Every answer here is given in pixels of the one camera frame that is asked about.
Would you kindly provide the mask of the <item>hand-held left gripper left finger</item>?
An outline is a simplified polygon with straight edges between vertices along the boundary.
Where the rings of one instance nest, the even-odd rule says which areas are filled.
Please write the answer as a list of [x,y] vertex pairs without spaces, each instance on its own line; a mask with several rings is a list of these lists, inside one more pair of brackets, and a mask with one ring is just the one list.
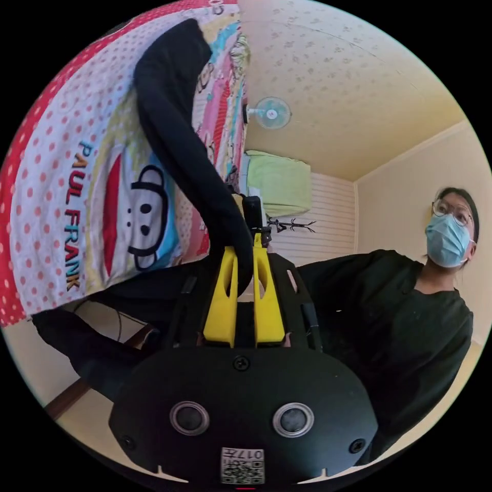
[[203,336],[211,343],[234,343],[238,298],[238,260],[226,247],[220,264]]

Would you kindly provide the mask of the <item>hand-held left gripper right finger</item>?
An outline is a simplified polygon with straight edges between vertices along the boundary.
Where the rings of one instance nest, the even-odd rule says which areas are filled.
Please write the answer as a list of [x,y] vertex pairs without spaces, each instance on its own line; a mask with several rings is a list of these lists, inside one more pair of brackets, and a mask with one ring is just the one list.
[[285,330],[267,249],[254,245],[253,262],[255,342],[282,344]]

